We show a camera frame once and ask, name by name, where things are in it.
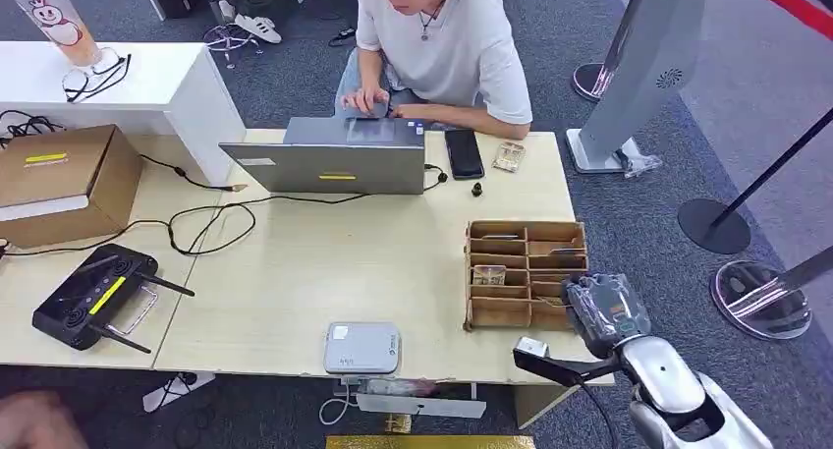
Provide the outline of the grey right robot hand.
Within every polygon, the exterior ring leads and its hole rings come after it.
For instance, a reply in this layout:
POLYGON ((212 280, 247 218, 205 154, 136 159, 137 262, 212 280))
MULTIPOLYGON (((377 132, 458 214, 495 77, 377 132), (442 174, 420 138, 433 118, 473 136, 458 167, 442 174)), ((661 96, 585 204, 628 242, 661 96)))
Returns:
POLYGON ((651 320, 625 274, 571 276, 562 282, 567 317, 590 353, 605 360, 628 340, 651 333, 651 320))

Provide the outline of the person's right hand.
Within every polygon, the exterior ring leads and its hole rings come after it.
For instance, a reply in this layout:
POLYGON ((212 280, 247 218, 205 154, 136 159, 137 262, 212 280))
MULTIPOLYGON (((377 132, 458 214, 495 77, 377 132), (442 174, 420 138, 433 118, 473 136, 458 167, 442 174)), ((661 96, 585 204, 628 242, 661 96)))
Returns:
POLYGON ((341 97, 342 107, 362 118, 387 117, 389 101, 389 92, 380 86, 362 86, 341 97))

